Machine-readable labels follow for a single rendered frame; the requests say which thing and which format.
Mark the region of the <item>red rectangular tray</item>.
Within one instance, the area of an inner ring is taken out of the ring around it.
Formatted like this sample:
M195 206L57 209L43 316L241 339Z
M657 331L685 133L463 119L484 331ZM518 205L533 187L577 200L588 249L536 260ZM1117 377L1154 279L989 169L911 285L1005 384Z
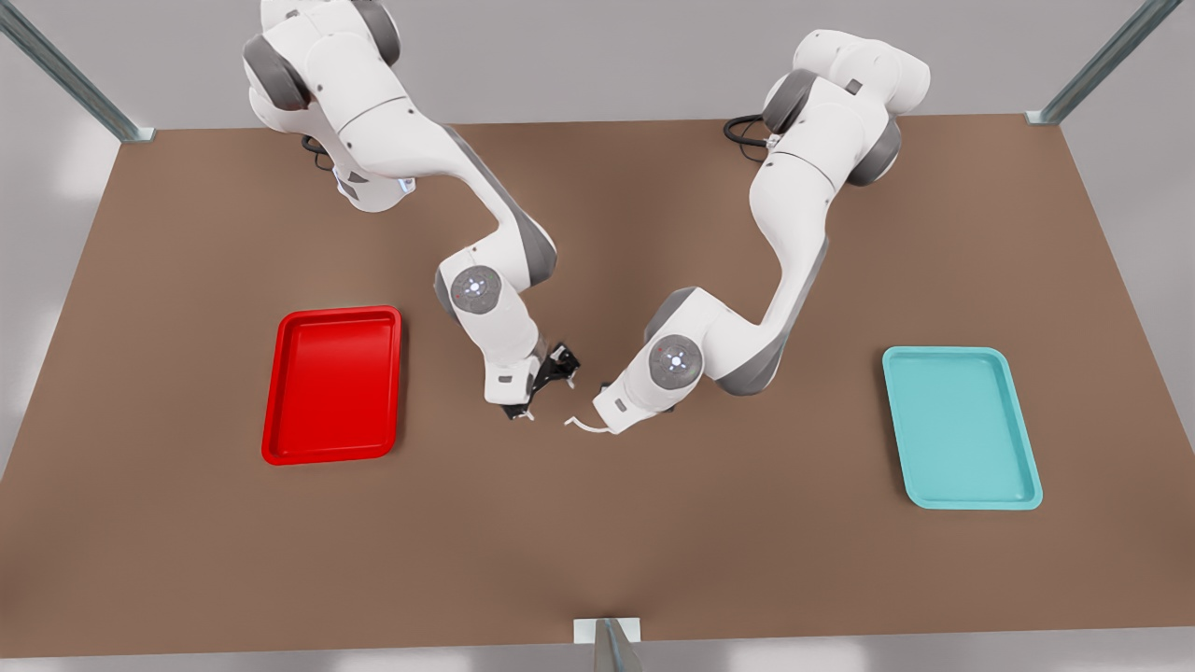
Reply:
M286 314L274 340L264 462L387 456L400 424L402 328L402 312L390 305Z

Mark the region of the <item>silver frame post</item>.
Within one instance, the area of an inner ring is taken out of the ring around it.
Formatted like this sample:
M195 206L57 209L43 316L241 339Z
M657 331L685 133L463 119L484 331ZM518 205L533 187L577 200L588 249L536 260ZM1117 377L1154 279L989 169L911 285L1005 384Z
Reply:
M643 672L633 646L641 642L641 618L572 621L572 642L593 644L594 672Z
M1145 0L1058 94L1042 109L1024 112L1025 122L1029 126L1062 124L1182 4L1184 0Z
M151 142L155 138L155 129L133 123L11 0L0 0L0 33L7 35L22 54L38 65L47 77L63 88L65 93L71 94L78 105L120 142Z

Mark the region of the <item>teal rectangular tray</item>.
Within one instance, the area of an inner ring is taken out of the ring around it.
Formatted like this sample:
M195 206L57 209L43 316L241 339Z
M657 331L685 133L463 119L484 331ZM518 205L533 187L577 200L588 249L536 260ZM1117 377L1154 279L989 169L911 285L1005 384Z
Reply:
M1043 488L1007 358L891 347L880 358L903 485L926 511L1034 511Z

